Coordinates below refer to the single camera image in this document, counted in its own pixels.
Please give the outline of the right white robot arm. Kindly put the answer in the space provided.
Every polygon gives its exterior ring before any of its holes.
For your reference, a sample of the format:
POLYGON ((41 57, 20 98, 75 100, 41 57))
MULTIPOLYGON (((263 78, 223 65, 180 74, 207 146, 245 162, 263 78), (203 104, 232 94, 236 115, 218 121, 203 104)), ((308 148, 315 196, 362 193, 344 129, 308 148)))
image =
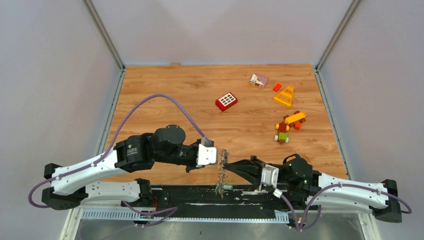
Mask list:
POLYGON ((225 163, 223 168, 258 189, 264 188, 281 199, 290 211, 339 207, 371 211, 382 222, 402 222, 397 183, 391 179, 367 183, 338 178, 314 170, 297 153, 286 157, 282 164, 265 163, 253 155, 250 159, 225 163))

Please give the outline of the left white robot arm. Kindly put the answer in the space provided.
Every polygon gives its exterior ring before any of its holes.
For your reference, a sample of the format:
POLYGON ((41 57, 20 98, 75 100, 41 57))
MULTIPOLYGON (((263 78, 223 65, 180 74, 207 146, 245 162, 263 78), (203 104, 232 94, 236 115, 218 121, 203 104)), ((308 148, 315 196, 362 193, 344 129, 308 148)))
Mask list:
POLYGON ((156 162, 185 166, 187 172, 204 167, 208 149, 204 139, 185 145, 186 134, 178 125, 158 128, 153 133, 132 135, 110 152, 70 166, 54 163, 44 168, 51 186, 42 191, 41 201, 54 210, 68 210, 88 199, 89 184, 107 177, 150 170, 156 162))

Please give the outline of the large grey toothed keyring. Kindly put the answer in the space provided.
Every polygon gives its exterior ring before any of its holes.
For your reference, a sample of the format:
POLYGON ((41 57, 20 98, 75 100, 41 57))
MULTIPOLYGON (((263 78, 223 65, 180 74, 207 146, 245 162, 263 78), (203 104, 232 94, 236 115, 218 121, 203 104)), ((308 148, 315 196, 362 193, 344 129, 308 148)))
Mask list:
POLYGON ((228 175, 226 174, 226 170, 224 169, 224 165, 229 162, 229 152, 226 149, 221 150, 220 152, 220 161, 219 169, 218 169, 218 182, 215 187, 215 194, 219 195, 221 199, 224 198, 225 188, 224 186, 227 184, 228 175))

